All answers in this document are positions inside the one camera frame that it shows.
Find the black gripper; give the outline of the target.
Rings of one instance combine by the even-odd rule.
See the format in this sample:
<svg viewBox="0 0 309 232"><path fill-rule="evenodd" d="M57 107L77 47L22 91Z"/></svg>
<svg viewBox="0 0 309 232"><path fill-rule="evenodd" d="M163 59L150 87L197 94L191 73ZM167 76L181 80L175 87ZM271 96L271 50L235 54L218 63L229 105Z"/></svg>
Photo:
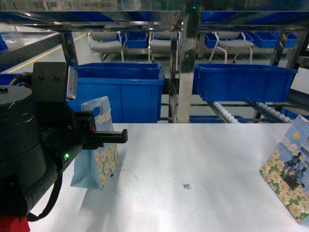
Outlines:
<svg viewBox="0 0 309 232"><path fill-rule="evenodd" d="M53 157L59 173L82 150L127 142L127 129L97 131L93 112L74 111L68 106L68 67L65 62L36 62L31 76L43 147Z"/></svg>

